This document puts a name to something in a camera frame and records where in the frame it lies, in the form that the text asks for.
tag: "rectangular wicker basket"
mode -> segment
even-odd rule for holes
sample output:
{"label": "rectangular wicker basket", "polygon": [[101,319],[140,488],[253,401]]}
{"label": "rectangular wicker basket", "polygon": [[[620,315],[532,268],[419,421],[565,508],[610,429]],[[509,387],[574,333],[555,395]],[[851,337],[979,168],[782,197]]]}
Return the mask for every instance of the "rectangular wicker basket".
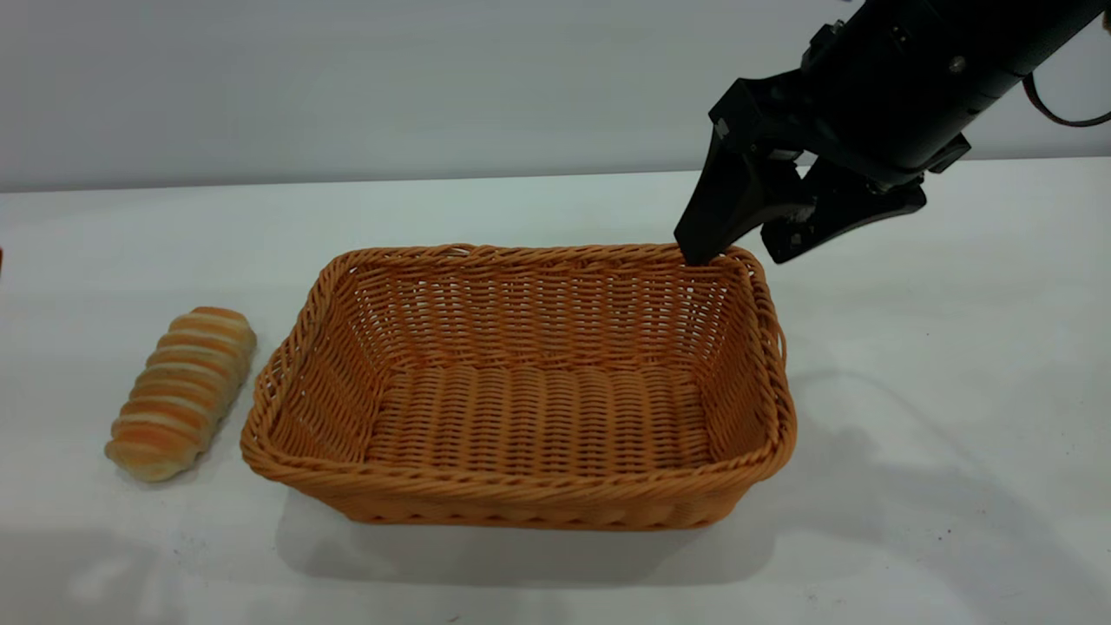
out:
{"label": "rectangular wicker basket", "polygon": [[783,345],[737,248],[353,251],[259,376],[241,447],[359,522],[701,527],[791,455]]}

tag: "white table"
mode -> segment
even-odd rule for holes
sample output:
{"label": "white table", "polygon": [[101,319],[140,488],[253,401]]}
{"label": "white table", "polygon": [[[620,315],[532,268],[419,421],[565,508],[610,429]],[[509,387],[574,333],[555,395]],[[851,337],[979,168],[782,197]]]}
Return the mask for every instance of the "white table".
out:
{"label": "white table", "polygon": [[247,399],[167,485],[103,457],[193,305],[244,312],[258,367],[337,253],[665,241],[694,180],[0,196],[0,621],[1111,621],[1111,159],[960,163],[919,214],[769,266],[799,447],[705,531],[352,524],[248,470]]}

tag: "white wall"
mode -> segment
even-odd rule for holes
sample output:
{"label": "white wall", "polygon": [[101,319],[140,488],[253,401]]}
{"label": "white wall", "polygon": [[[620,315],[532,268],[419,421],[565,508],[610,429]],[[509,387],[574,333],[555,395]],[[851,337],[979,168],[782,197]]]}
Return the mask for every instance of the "white wall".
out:
{"label": "white wall", "polygon": [[[0,188],[697,168],[737,75],[839,0],[0,0]],[[1111,108],[1111,37],[1039,72]],[[980,157],[1111,154],[1011,93]]]}

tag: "black cable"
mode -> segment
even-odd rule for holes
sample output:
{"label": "black cable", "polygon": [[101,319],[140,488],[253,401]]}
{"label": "black cable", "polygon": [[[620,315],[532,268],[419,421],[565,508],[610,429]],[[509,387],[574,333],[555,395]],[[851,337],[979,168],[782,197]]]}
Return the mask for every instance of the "black cable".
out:
{"label": "black cable", "polygon": [[[1103,28],[1108,29],[1108,32],[1111,32],[1111,9],[1108,9],[1108,11],[1103,13]],[[1035,109],[1041,111],[1041,113],[1045,117],[1050,118],[1050,120],[1060,123],[1061,125],[1068,125],[1069,128],[1091,128],[1093,125],[1111,121],[1111,112],[1100,117],[1093,117],[1092,119],[1071,121],[1049,110],[1049,107],[1047,107],[1045,102],[1042,101],[1041,95],[1038,94],[1038,85],[1034,84],[1033,72],[1022,79],[1022,88],[1027,90],[1027,97],[1030,98],[1030,103],[1032,103]]]}

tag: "bread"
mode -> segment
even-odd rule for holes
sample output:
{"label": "bread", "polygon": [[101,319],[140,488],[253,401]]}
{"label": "bread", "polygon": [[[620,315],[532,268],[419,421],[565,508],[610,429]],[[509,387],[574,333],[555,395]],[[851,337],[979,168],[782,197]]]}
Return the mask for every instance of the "bread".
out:
{"label": "bread", "polygon": [[143,482],[190,468],[247,380],[254,346],[234,310],[200,306],[174,320],[112,423],[104,454]]}

